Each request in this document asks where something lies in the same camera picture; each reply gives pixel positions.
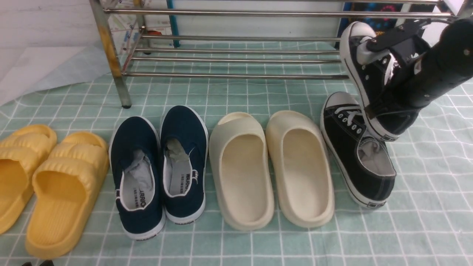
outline rack leg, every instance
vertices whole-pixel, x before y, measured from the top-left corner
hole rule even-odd
[[[115,48],[112,33],[110,32],[110,26],[108,24],[108,16],[104,13],[104,9],[100,0],[89,0],[92,12],[94,13],[95,22],[97,23],[98,33],[104,46],[105,55],[107,56],[108,65],[114,78],[115,86],[117,88],[118,96],[122,102],[123,108],[131,107],[131,98],[128,93],[128,88],[125,83],[125,78],[122,75],[122,67],[118,60],[118,53]]]
[[[143,0],[133,0],[133,5],[138,8],[143,8]],[[146,29],[146,21],[144,15],[136,15],[136,22],[138,23],[138,28],[140,29],[141,34],[148,34],[148,29]],[[145,47],[149,46],[149,39],[143,39]]]

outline black high-top sneaker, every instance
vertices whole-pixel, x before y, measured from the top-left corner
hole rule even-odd
[[[340,39],[340,57],[350,80],[361,96],[363,118],[368,130],[378,139],[395,141],[399,135],[417,118],[418,110],[402,114],[385,114],[368,118],[365,108],[381,94],[385,85],[391,81],[396,68],[395,58],[387,53],[379,60],[361,65],[361,61],[371,61],[374,53],[365,49],[357,53],[358,46],[376,37],[375,31],[366,23],[353,22],[343,32]]]
[[[383,206],[396,171],[385,143],[367,130],[355,98],[346,92],[330,95],[322,109],[320,128],[353,200],[367,208]]]

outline white wall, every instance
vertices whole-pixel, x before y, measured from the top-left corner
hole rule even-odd
[[[99,39],[88,0],[3,0],[0,31],[0,48],[85,46]]]
[[[462,0],[452,0],[460,6]],[[176,8],[255,10],[341,10],[339,2],[175,0]],[[178,18],[182,35],[334,36],[335,18]],[[88,0],[13,0],[0,4],[2,47],[83,46],[99,39]],[[440,31],[426,33],[435,42]]]

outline grid pattern fabric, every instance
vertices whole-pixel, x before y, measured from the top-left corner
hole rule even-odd
[[[330,49],[324,43],[197,44],[196,48]],[[246,55],[208,55],[243,57]],[[251,56],[251,58],[282,58]],[[311,58],[284,56],[283,58]],[[135,62],[133,70],[195,73],[338,74],[334,65],[256,65]],[[279,110],[294,110],[320,121],[327,96],[356,95],[341,80],[220,80],[128,78],[133,107],[122,109],[110,75],[24,95],[0,107],[0,134],[28,124],[48,124],[59,141],[80,130],[108,141],[127,117],[142,115],[158,127],[174,105],[189,105],[211,133],[227,113],[252,114],[263,128]],[[467,82],[423,109],[415,124],[388,148],[398,176],[388,203],[366,211],[350,198],[331,156],[336,211],[321,228],[303,229],[280,211],[275,193],[273,220],[263,229],[239,232],[224,223],[209,167],[207,205],[190,225],[166,223],[155,238],[128,239],[115,207],[109,173],[79,244],[54,260],[59,266],[431,266],[473,265],[473,82]],[[25,250],[33,197],[13,228],[0,236],[0,265],[39,265]]]

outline shoe insole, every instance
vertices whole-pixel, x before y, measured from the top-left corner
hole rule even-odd
[[[131,176],[131,174],[125,174],[123,179],[122,189],[122,202],[128,210],[136,210],[138,208],[144,208],[153,200],[154,197],[154,180],[153,176],[149,175],[143,178],[149,178],[149,184],[152,186],[146,186],[140,184],[138,180]]]
[[[263,142],[255,135],[234,138],[225,147],[221,186],[228,211],[239,223],[261,219],[267,209]]]
[[[192,183],[190,161],[171,160],[172,174],[169,182],[169,194],[172,196],[184,194]]]
[[[0,169],[0,215],[3,215],[21,197],[28,177],[18,161],[0,160]]]
[[[43,171],[36,176],[42,191],[36,202],[30,222],[31,241],[39,245],[59,244],[69,234],[79,219],[86,202],[86,192],[76,176],[54,171]]]
[[[291,208],[304,219],[321,215],[329,201],[323,147],[312,133],[294,129],[284,136],[283,155],[283,182]]]

